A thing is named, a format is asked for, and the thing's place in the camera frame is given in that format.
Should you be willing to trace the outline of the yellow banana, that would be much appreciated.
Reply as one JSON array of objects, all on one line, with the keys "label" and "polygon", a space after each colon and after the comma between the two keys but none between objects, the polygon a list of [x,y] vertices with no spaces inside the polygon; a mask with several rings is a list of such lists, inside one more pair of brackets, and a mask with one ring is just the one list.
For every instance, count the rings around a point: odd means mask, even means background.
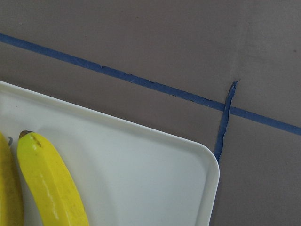
[{"label": "yellow banana", "polygon": [[7,139],[0,135],[0,224],[23,226],[23,197],[16,162]]},{"label": "yellow banana", "polygon": [[24,130],[17,144],[22,175],[45,226],[88,226],[88,217],[63,159],[39,133]]}]

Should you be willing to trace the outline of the white rectangular bear tray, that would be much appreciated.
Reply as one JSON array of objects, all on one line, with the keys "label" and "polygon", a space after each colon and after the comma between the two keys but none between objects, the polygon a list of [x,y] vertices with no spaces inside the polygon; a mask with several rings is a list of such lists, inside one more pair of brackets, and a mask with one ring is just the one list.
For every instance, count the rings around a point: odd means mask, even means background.
[{"label": "white rectangular bear tray", "polygon": [[59,151],[92,226],[207,226],[219,165],[204,145],[5,82],[0,130]]}]

